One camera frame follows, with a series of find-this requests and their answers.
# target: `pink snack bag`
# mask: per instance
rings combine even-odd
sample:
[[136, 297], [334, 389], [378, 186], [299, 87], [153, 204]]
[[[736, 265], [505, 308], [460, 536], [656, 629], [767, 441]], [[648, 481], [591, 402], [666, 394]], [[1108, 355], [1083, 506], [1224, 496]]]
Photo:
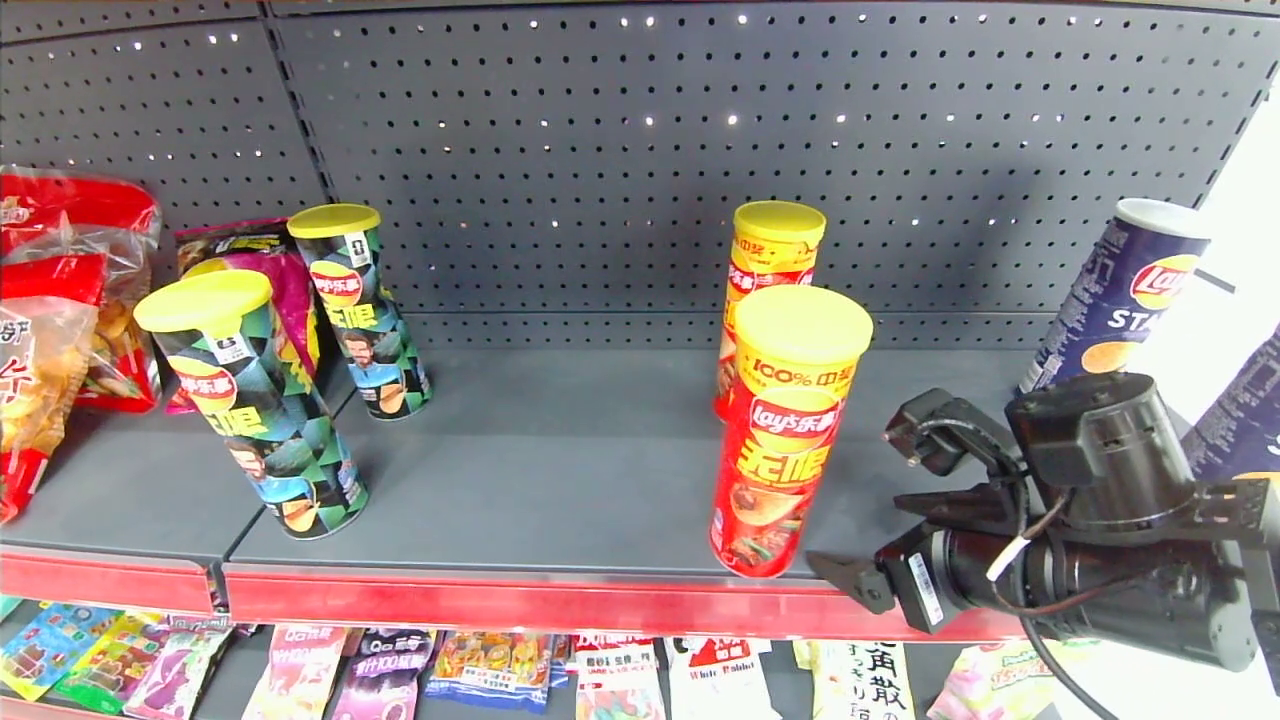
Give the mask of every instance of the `pink snack bag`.
[[242, 720], [320, 720], [346, 644], [347, 628], [276, 625]]
[[[193, 228], [175, 233], [178, 274], [193, 277], [219, 270], [256, 270], [271, 281], [271, 305], [280, 318], [276, 354], [291, 366], [315, 378], [320, 363], [315, 297], [311, 275], [285, 223], [288, 218], [244, 220], [229, 225]], [[186, 391], [165, 405], [165, 413], [195, 413]]]
[[124, 703], [124, 714], [143, 720], [189, 720], [209, 669], [229, 635], [229, 629], [170, 634]]

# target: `blue chip can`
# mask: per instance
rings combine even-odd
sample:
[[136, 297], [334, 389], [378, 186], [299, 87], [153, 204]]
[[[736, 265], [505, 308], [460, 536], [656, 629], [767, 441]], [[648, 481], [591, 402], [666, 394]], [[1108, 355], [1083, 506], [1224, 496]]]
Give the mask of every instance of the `blue chip can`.
[[1137, 197], [1117, 202], [1018, 392], [1124, 369], [1208, 247], [1204, 224], [1190, 208]]
[[1280, 473], [1280, 327], [1183, 438], [1197, 480]]

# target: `yellow lid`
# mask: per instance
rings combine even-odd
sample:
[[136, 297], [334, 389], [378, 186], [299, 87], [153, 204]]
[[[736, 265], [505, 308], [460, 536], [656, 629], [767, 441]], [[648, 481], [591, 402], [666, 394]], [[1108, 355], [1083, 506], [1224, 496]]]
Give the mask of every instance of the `yellow lid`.
[[227, 337], [239, 320], [271, 299], [271, 281], [253, 270], [221, 270], [184, 278], [142, 299], [133, 316], [145, 331], [201, 331]]
[[800, 365], [856, 360], [876, 329], [861, 305], [808, 284], [760, 288], [737, 304], [733, 318], [739, 342]]
[[827, 229], [827, 217], [799, 202], [760, 200], [739, 206], [733, 211], [733, 227], [760, 240], [814, 246]]
[[376, 228], [383, 217], [369, 205], [335, 202], [307, 208], [289, 218], [289, 234], [301, 240], [338, 237], [348, 232]]

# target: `red snack bag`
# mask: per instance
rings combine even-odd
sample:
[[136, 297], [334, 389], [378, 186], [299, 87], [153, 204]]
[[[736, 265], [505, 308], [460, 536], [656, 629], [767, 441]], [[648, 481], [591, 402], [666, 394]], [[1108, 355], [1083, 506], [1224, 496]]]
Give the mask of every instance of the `red snack bag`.
[[133, 306], [151, 291], [160, 209], [141, 187], [111, 178], [0, 168], [0, 259], [105, 255], [106, 287], [77, 405], [146, 413], [160, 397], [151, 338]]
[[0, 283], [0, 523], [31, 501], [88, 370], [106, 259], [5, 265]]

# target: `red shelf edge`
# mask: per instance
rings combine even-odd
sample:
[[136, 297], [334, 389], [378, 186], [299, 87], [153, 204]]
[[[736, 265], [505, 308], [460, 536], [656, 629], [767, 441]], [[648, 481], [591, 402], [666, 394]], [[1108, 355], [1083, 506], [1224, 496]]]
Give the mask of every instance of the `red shelf edge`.
[[352, 570], [273, 570], [224, 565], [237, 623], [426, 624], [548, 632], [612, 630], [646, 635], [995, 642], [1023, 635], [1018, 619], [974, 610], [934, 635], [906, 625], [896, 610], [872, 615], [814, 583], [756, 587], [689, 582], [554, 582], [500, 574], [374, 575]]
[[209, 573], [189, 560], [0, 547], [0, 593], [54, 602], [214, 614]]

